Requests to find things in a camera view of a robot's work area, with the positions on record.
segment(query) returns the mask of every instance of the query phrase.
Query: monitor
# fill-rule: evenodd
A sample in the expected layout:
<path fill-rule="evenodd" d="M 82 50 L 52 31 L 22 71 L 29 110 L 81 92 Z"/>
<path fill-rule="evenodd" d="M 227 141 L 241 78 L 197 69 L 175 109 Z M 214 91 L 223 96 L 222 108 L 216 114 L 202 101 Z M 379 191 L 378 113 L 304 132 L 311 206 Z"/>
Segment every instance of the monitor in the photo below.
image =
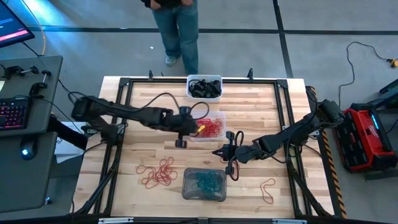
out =
<path fill-rule="evenodd" d="M 6 3 L 0 0 L 0 48 L 34 37 L 35 35 L 11 11 Z"/>

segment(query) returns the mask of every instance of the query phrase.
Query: wooden table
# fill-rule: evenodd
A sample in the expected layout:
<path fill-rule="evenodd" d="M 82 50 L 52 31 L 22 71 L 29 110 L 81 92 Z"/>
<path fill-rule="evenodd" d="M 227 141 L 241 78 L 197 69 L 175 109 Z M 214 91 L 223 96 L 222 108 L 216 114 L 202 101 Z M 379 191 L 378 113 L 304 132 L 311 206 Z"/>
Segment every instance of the wooden table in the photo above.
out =
<path fill-rule="evenodd" d="M 115 101 L 120 77 L 104 77 L 100 98 Z M 305 85 L 302 79 L 288 79 L 292 109 L 296 121 L 310 112 Z M 141 107 L 159 93 L 173 94 L 180 105 L 193 103 L 185 97 L 183 83 L 135 83 L 131 106 Z M 285 122 L 289 123 L 284 105 Z M 172 99 L 162 96 L 151 106 L 175 108 Z M 219 103 L 210 104 L 212 111 L 223 111 L 226 115 L 227 129 L 233 132 L 244 131 L 244 144 L 265 134 L 280 131 L 275 93 L 272 85 L 266 84 L 225 84 L 223 97 Z M 129 217 L 213 217 L 213 218 L 293 218 L 292 199 L 285 164 L 273 159 L 250 161 L 241 164 L 240 178 L 237 182 L 227 179 L 227 198 L 224 202 L 185 200 L 182 197 L 183 172 L 187 167 L 224 169 L 220 158 L 211 154 L 227 140 L 220 142 L 188 142 L 186 149 L 174 147 L 175 133 L 155 131 L 135 121 L 129 121 L 124 138 L 123 151 L 119 166 L 118 181 L 114 195 L 112 216 Z M 90 138 L 88 147 L 100 141 L 98 135 Z M 318 144 L 309 140 L 309 146 L 318 150 Z M 79 209 L 93 193 L 100 179 L 104 149 L 97 147 L 85 154 L 78 179 L 74 201 Z M 146 189 L 141 179 L 147 174 L 137 174 L 139 165 L 159 166 L 159 161 L 174 157 L 174 170 L 178 177 L 170 186 L 158 185 Z M 276 157 L 284 160 L 279 150 Z M 333 214 L 328 184 L 322 159 L 313 151 L 304 148 L 303 166 L 308 188 L 326 211 Z M 276 184 L 268 188 L 274 197 L 274 203 L 265 203 L 259 188 L 261 182 L 274 178 Z M 298 189 L 300 208 L 303 211 L 302 193 Z M 107 189 L 103 197 L 103 206 Z"/>

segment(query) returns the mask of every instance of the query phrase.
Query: backlit keyboard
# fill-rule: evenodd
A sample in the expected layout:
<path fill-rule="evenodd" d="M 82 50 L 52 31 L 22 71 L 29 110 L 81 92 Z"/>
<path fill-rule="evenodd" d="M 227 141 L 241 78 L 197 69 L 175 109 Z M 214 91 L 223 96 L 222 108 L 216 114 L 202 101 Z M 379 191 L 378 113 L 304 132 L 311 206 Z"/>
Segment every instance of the backlit keyboard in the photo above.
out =
<path fill-rule="evenodd" d="M 0 99 L 0 131 L 25 129 L 31 99 L 27 96 Z"/>

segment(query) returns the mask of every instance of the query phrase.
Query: plastic bin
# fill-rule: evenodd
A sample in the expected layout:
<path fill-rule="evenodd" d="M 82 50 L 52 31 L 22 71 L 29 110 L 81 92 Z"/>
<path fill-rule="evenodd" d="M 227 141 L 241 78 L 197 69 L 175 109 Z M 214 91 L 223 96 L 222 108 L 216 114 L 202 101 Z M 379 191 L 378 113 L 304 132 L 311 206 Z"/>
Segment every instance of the plastic bin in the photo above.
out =
<path fill-rule="evenodd" d="M 191 115 L 193 119 L 201 118 L 206 114 L 206 111 L 192 111 Z M 203 119 L 211 119 L 211 122 L 215 122 L 216 119 L 220 119 L 222 122 L 222 127 L 220 128 L 220 133 L 216 134 L 213 138 L 197 138 L 197 137 L 190 137 L 191 141 L 220 141 L 225 140 L 226 135 L 226 118 L 225 114 L 222 111 L 210 111 L 209 114 Z"/>
<path fill-rule="evenodd" d="M 186 168 L 182 185 L 182 197 L 187 200 L 225 201 L 225 171 Z"/>
<path fill-rule="evenodd" d="M 191 80 L 205 80 L 206 82 L 212 82 L 212 81 L 218 80 L 221 83 L 221 95 L 219 97 L 216 97 L 216 98 L 194 98 L 191 95 L 191 93 L 189 92 L 189 85 L 188 84 L 192 85 L 192 83 L 196 83 L 198 81 L 190 82 Z M 209 103 L 217 103 L 217 102 L 220 101 L 221 97 L 223 96 L 223 77 L 221 77 L 219 75 L 189 75 L 188 78 L 187 78 L 187 89 L 186 89 L 186 92 L 187 92 L 188 99 L 190 101 L 193 101 L 193 102 L 203 101 L 203 102 L 209 102 Z"/>

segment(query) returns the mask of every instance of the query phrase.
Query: shoe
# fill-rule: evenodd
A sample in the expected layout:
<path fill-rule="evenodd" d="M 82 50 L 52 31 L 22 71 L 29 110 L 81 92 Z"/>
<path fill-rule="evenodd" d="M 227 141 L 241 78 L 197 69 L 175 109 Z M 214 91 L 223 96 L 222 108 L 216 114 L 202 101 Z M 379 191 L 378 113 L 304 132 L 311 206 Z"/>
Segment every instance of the shoe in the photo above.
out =
<path fill-rule="evenodd" d="M 177 58 L 175 58 L 175 57 L 169 57 L 169 56 L 166 57 L 166 65 L 167 65 L 168 67 L 173 66 L 176 62 L 177 62 Z"/>

